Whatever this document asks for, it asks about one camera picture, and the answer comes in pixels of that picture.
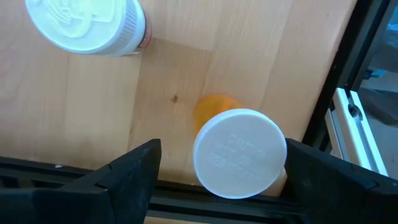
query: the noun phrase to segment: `white bottle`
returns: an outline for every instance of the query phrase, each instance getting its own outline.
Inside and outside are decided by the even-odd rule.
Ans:
[[[122,56],[138,54],[151,38],[150,22],[138,0],[26,0],[38,30],[69,52]]]
[[[211,118],[193,145],[201,184],[224,198],[259,194],[280,177],[287,156],[282,131],[266,115],[233,109]]]

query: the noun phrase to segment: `wooden surface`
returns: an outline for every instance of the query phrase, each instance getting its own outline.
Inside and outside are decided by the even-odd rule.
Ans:
[[[69,54],[0,5],[0,155],[99,168],[162,139],[160,179],[198,184],[192,109],[227,93],[301,140],[355,0],[141,0],[141,55]]]
[[[184,222],[178,220],[168,220],[164,218],[146,217],[144,224],[199,224],[194,222]]]

